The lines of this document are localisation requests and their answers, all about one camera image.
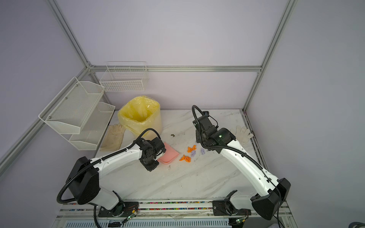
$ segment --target marble surface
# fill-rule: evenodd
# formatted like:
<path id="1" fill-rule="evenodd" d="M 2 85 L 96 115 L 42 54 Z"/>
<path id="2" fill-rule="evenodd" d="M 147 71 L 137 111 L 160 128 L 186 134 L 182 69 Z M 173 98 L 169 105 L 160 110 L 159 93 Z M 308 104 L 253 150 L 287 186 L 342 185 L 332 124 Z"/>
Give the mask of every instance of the marble surface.
<path id="1" fill-rule="evenodd" d="M 245 125 L 238 109 L 216 109 L 209 112 L 218 121 L 220 128 L 235 129 L 237 125 Z M 117 113 L 114 113 L 110 124 L 119 122 Z M 103 177 L 100 185 L 116 191 L 126 200 L 222 198 L 232 190 L 245 192 L 248 196 L 256 194 L 248 179 L 226 158 L 216 151 L 206 151 L 201 155 L 201 145 L 195 141 L 191 110 L 162 110 L 161 118 L 161 139 L 179 152 L 180 156 L 169 165 L 160 164 L 152 172 L 148 172 L 139 160 L 130 162 Z M 121 148 L 134 139 L 133 134 L 126 130 Z M 187 149 L 193 145 L 197 149 L 191 162 L 179 161 L 183 155 L 191 156 Z M 251 142 L 243 147 L 257 160 Z M 96 157 L 109 153 L 98 151 Z"/>

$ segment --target ventilation grille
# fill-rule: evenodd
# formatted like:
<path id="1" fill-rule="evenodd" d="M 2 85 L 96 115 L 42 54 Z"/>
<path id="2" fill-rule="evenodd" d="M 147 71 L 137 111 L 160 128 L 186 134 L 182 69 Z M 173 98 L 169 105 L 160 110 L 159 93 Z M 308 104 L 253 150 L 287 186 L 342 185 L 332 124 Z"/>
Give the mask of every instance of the ventilation grille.
<path id="1" fill-rule="evenodd" d="M 108 227 L 109 223 L 122 222 L 122 220 L 98 220 L 101 227 Z M 93 220 L 69 220 L 66 222 L 65 228 L 69 227 L 96 227 Z M 231 227 L 228 225 L 226 218 L 211 219 L 132 219 L 124 224 L 124 227 L 191 227 L 191 228 L 221 228 Z"/>
<path id="2" fill-rule="evenodd" d="M 108 222 L 106 220 L 98 220 L 101 227 L 108 227 Z M 94 220 L 68 220 L 64 226 L 69 227 L 96 227 Z"/>

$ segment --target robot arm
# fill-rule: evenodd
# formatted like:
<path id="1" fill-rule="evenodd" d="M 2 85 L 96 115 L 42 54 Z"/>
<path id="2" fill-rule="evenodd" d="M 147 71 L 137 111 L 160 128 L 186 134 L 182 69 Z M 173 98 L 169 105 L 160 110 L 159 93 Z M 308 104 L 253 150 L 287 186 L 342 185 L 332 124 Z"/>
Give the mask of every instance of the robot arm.
<path id="1" fill-rule="evenodd" d="M 201 113 L 197 117 L 195 109 Z M 236 137 L 226 128 L 218 130 L 209 120 L 209 112 L 202 112 L 193 105 L 193 124 L 196 127 L 196 141 L 208 150 L 215 150 L 240 170 L 254 186 L 257 194 L 250 198 L 252 208 L 264 219 L 270 220 L 280 205 L 285 201 L 290 183 L 285 178 L 278 179 L 255 161 L 236 140 Z M 227 215 L 234 214 L 238 209 L 245 208 L 243 203 L 247 196 L 237 190 L 231 192 L 225 199 Z"/>
<path id="2" fill-rule="evenodd" d="M 163 156 L 166 151 L 164 143 L 157 137 L 151 141 L 139 137 L 123 150 L 125 151 L 121 153 L 116 151 L 100 158 L 88 160 L 86 157 L 82 157 L 76 161 L 68 180 L 83 167 L 96 162 L 92 168 L 75 179 L 69 186 L 78 204 L 92 203 L 101 205 L 107 210 L 111 210 L 113 216 L 119 216 L 123 212 L 123 200 L 116 192 L 111 192 L 100 186 L 99 179 L 111 171 L 138 159 L 148 171 L 152 171 L 159 164 L 157 159 Z"/>

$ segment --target pink sponge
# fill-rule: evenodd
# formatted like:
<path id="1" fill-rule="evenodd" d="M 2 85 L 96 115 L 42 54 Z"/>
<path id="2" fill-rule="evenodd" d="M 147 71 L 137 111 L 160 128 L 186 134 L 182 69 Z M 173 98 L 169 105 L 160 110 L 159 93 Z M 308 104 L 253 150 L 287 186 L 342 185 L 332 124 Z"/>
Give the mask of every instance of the pink sponge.
<path id="1" fill-rule="evenodd" d="M 164 156 L 160 157 L 158 160 L 158 162 L 161 162 L 162 164 L 170 164 L 175 158 L 177 158 L 179 156 L 179 153 L 174 150 L 169 144 L 164 143 L 165 144 L 165 148 L 166 148 L 166 152 L 164 154 Z"/>

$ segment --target wire mesh shelf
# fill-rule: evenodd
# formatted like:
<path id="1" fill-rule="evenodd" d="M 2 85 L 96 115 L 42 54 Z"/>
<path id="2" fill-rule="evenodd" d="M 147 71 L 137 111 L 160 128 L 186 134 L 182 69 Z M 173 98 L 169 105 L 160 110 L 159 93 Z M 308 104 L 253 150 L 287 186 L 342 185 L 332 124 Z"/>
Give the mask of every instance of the wire mesh shelf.
<path id="1" fill-rule="evenodd" d="M 104 87 L 78 81 L 46 117 L 39 118 L 59 134 L 80 134 L 104 94 Z"/>
<path id="2" fill-rule="evenodd" d="M 99 102 L 80 134 L 72 135 L 68 141 L 78 150 L 96 150 L 114 110 L 115 106 Z"/>
<path id="3" fill-rule="evenodd" d="M 100 84 L 107 92 L 144 91 L 148 82 L 146 62 L 106 62 Z"/>

